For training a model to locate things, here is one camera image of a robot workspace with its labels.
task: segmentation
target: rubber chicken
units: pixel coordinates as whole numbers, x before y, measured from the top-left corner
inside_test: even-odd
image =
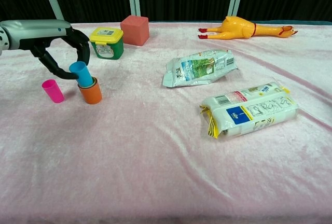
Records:
[[[212,29],[198,29],[200,32],[219,32],[217,35],[198,35],[200,39],[234,39],[250,38],[252,36],[277,36],[287,38],[297,33],[292,26],[269,27],[249,22],[243,18],[227,16],[220,27]]]

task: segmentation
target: red block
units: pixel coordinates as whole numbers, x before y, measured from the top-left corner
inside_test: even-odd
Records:
[[[123,30],[123,42],[142,46],[149,39],[149,19],[130,15],[120,23]]]

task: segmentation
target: wrapped package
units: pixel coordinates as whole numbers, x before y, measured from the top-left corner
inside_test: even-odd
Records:
[[[208,50],[173,58],[166,69],[162,84],[172,88],[210,84],[237,66],[230,50]]]
[[[292,119],[298,109],[289,91],[276,82],[208,97],[200,107],[210,118],[208,134],[215,138],[243,135]]]

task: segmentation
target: food container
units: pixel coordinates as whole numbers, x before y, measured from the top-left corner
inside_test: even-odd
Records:
[[[115,28],[101,27],[90,35],[90,42],[97,57],[117,60],[123,53],[123,31]]]

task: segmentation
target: chicken's red feet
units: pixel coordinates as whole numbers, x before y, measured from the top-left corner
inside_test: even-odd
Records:
[[[207,39],[207,38],[208,38],[208,35],[198,35],[198,37],[199,37],[200,39]]]

